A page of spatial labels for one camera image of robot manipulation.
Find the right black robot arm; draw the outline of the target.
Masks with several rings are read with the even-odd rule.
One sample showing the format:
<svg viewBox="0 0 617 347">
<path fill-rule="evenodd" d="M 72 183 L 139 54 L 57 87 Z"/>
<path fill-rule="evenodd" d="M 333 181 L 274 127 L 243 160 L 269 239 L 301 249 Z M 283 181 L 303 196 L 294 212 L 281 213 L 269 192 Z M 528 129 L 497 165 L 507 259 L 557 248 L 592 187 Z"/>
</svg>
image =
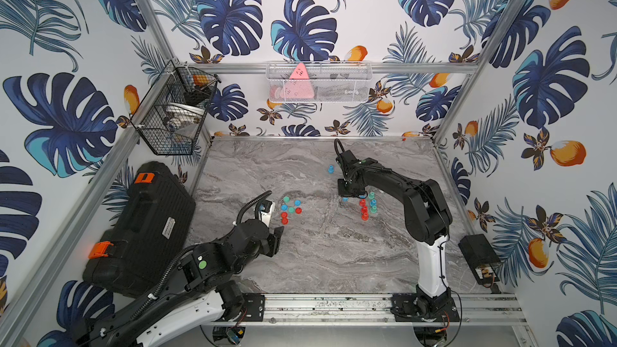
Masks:
<svg viewBox="0 0 617 347">
<path fill-rule="evenodd" d="M 451 239 L 452 214 L 437 181 L 409 178 L 370 157 L 358 159 L 334 140 L 336 162 L 342 170 L 337 180 L 343 198 L 366 198 L 368 186 L 403 204 L 407 232 L 418 253 L 419 279 L 412 294 L 392 297 L 390 312 L 397 321 L 461 321 L 461 297 L 450 288 L 446 274 L 446 244 Z"/>
</svg>

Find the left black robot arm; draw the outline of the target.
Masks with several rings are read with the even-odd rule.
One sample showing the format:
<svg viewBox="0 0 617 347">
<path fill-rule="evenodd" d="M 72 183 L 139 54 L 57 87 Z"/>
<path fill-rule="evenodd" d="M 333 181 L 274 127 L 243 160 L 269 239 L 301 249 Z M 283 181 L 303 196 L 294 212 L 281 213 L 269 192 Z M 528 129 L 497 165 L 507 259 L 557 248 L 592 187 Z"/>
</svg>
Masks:
<svg viewBox="0 0 617 347">
<path fill-rule="evenodd" d="M 244 312 L 244 297 L 233 276 L 259 256 L 279 251 L 284 229 L 271 230 L 262 218 L 273 210 L 271 194 L 265 191 L 246 203 L 225 236 L 178 252 L 157 284 L 131 304 L 99 320 L 81 321 L 71 332 L 72 341 L 78 346 L 146 346 L 148 332 L 160 334 L 161 320 L 210 293 L 220 298 L 219 308 L 194 313 L 215 321 L 235 319 Z"/>
</svg>

